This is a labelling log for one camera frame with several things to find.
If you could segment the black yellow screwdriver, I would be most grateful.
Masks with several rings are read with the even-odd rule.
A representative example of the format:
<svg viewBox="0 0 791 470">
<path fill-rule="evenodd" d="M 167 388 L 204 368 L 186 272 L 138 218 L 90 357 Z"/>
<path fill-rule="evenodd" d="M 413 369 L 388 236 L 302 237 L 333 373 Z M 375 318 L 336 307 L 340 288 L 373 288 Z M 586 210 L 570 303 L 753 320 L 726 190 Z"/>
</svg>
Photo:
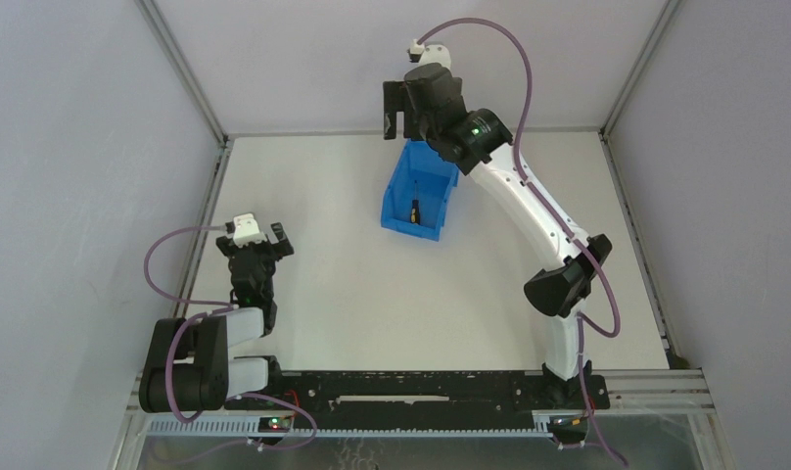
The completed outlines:
<svg viewBox="0 0 791 470">
<path fill-rule="evenodd" d="M 418 181 L 413 182 L 413 195 L 411 199 L 409 221 L 412 224 L 419 225 L 421 223 L 421 212 L 419 202 Z"/>
</svg>

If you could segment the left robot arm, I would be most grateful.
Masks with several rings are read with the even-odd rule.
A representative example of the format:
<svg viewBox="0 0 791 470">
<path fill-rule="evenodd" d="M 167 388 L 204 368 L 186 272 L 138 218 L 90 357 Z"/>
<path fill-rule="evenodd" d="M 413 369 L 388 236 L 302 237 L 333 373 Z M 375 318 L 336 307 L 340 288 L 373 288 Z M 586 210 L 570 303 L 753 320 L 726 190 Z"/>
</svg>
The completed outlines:
<svg viewBox="0 0 791 470">
<path fill-rule="evenodd" d="M 238 356 L 231 349 L 274 330 L 278 306 L 273 277 L 294 248 L 281 223 L 266 234 L 248 214 L 217 227 L 215 244 L 227 261 L 231 290 L 211 312 L 156 323 L 139 387 L 141 408 L 170 412 L 182 422 L 218 410 L 229 398 L 266 389 L 279 372 L 276 358 Z"/>
</svg>

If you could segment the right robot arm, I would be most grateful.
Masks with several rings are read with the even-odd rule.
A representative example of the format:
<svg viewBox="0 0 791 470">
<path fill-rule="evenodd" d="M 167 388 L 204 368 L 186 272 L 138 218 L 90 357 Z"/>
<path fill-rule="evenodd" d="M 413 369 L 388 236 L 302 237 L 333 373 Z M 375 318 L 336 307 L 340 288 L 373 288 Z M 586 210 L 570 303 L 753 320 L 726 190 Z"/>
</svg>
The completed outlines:
<svg viewBox="0 0 791 470">
<path fill-rule="evenodd" d="M 462 80 L 448 68 L 432 63 L 384 82 L 383 115 L 385 139 L 396 137 L 396 118 L 402 116 L 405 138 L 427 143 L 474 180 L 533 246 L 541 269 L 523 291 L 547 318 L 543 373 L 559 391 L 579 389 L 590 373 L 581 316 L 611 241 L 604 234 L 589 235 L 571 220 L 515 149 L 504 122 L 489 109 L 467 109 Z"/>
</svg>

